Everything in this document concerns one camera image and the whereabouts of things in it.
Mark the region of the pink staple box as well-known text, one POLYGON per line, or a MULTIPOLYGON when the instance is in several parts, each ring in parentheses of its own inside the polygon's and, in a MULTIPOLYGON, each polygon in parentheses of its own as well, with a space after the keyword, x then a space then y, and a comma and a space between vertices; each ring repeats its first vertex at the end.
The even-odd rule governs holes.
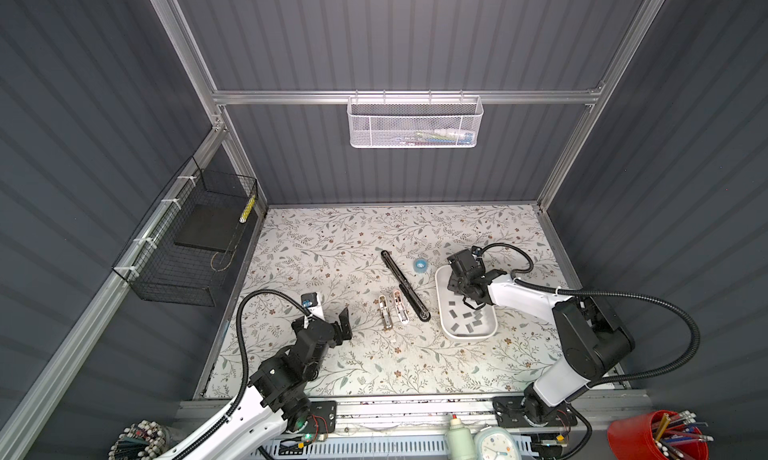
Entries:
POLYGON ((407 314, 406 306, 403 301, 402 293, 399 290, 394 290, 392 297, 393 297, 393 303, 394 303, 400 322, 403 325, 407 325, 409 323, 409 317, 407 314))

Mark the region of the black stapler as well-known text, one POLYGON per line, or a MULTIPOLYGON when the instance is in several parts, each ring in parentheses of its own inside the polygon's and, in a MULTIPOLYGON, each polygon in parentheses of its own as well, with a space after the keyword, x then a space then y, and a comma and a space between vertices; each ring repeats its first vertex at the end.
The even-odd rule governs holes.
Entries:
POLYGON ((417 318, 422 322, 429 322, 431 320, 431 313, 421 298, 418 296, 410 282, 407 280, 403 272, 394 262, 391 253, 387 250, 382 250, 380 255, 387 269, 392 273, 398 282, 401 293, 405 296, 406 300, 414 310, 417 318))

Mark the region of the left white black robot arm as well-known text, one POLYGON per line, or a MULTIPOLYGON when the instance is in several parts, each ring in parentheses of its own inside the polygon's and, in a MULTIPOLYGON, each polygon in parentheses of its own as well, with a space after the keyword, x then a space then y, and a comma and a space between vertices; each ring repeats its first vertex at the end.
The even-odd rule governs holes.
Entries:
POLYGON ((286 431, 301 431, 311 411, 306 385, 317 378, 327 351, 352 339, 347 308, 339 313, 336 322, 328 322, 319 301, 309 308, 274 289, 246 295, 237 307, 235 329, 242 361, 237 394, 202 426, 162 454, 163 459, 244 459, 286 431), (295 342, 250 373, 243 313, 252 299, 263 295, 288 302, 299 310, 301 317, 294 322, 295 342))

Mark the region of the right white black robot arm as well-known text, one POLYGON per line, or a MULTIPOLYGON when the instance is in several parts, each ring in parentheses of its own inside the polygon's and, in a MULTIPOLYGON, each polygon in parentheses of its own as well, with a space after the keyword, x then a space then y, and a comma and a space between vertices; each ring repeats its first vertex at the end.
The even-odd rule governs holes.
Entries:
POLYGON ((533 271, 534 262, 517 246, 502 242, 473 246, 449 256, 447 262, 451 270, 447 290, 459 295, 468 307, 508 308, 555 326, 562 358, 525 388, 516 408, 533 426, 548 425, 568 403, 593 387, 671 373, 691 361, 699 350, 700 329, 692 316, 678 306, 642 294, 571 290, 527 282, 522 276, 533 271), (484 254, 494 248, 520 254, 527 265, 509 272, 487 269, 484 254), (663 366, 609 377, 607 373, 635 348, 635 340, 607 301, 609 298, 638 300, 676 315, 690 332, 688 346, 663 366))

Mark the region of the beige staple box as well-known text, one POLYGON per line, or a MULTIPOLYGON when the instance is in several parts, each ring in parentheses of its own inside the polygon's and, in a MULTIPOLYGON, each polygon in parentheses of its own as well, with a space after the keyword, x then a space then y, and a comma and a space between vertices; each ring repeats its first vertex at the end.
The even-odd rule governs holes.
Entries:
POLYGON ((394 328, 394 324, 393 324, 391 312, 389 309, 388 300, 384 295, 381 295, 378 298, 378 306, 379 306, 379 311, 380 311, 381 319, 383 323, 383 329, 385 331, 392 330, 394 328))

